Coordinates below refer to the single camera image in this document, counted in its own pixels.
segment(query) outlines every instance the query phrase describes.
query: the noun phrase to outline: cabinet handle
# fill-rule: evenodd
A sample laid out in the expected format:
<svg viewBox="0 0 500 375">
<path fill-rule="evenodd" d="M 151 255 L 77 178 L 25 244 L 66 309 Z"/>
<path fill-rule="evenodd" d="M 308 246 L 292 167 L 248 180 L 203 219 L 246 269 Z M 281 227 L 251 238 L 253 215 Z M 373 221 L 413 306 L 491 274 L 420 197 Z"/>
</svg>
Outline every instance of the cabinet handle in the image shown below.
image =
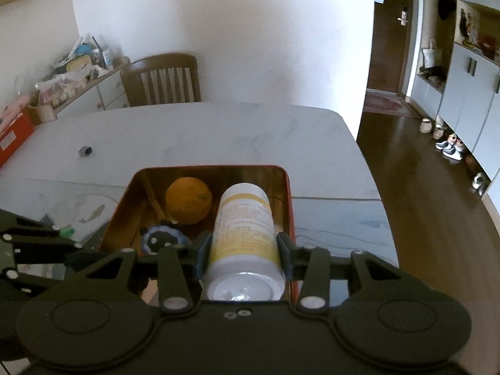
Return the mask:
<svg viewBox="0 0 500 375">
<path fill-rule="evenodd" d="M 478 61 L 474 61 L 474 66 L 472 67 L 472 77 L 476 76 L 476 68 L 478 66 Z"/>
</svg>

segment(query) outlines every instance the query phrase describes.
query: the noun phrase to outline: white bottle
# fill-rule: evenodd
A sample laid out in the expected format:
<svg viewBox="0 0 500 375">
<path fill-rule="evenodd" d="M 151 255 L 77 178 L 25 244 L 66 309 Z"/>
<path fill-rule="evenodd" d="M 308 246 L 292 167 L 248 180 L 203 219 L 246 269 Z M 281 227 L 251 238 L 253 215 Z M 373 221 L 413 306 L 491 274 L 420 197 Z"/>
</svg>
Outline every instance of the white bottle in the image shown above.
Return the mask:
<svg viewBox="0 0 500 375">
<path fill-rule="evenodd" d="M 260 187 L 240 183 L 222 196 L 204 286 L 208 299 L 226 302 L 279 300 L 283 295 L 273 216 Z"/>
</svg>

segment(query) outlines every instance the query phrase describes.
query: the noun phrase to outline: brown door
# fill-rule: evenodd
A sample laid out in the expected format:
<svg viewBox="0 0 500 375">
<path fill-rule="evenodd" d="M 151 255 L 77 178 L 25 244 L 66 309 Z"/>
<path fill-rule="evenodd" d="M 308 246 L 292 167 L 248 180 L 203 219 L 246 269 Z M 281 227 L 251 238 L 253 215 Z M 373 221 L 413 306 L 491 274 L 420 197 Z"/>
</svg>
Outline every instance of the brown door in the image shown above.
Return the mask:
<svg viewBox="0 0 500 375">
<path fill-rule="evenodd" d="M 372 61 L 368 75 L 368 88 L 399 93 L 403 64 L 406 64 L 407 43 L 412 24 L 413 0 L 384 0 L 375 3 L 373 23 Z M 406 26 L 398 21 L 406 8 Z"/>
</svg>

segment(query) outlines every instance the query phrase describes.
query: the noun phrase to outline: white bag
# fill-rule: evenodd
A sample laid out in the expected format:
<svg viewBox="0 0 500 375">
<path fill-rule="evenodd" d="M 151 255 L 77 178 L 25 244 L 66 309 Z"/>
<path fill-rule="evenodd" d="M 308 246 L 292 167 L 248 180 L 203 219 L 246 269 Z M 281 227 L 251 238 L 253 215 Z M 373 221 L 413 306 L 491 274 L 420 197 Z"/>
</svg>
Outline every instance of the white bag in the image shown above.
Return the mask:
<svg viewBox="0 0 500 375">
<path fill-rule="evenodd" d="M 422 54 L 423 54 L 423 66 L 425 69 L 441 65 L 441 58 L 443 56 L 443 51 L 441 49 L 437 49 L 436 40 L 434 38 L 431 38 L 429 42 L 429 49 L 422 49 Z"/>
</svg>

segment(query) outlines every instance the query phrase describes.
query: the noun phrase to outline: wooden chair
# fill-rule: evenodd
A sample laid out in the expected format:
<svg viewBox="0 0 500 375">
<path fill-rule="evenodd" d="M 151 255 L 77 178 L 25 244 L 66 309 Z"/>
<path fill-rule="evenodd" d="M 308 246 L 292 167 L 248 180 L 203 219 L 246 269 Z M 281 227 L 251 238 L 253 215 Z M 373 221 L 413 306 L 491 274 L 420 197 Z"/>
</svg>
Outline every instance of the wooden chair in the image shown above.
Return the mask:
<svg viewBox="0 0 500 375">
<path fill-rule="evenodd" d="M 131 107 L 201 102 L 196 58 L 185 53 L 150 56 L 122 70 Z"/>
</svg>

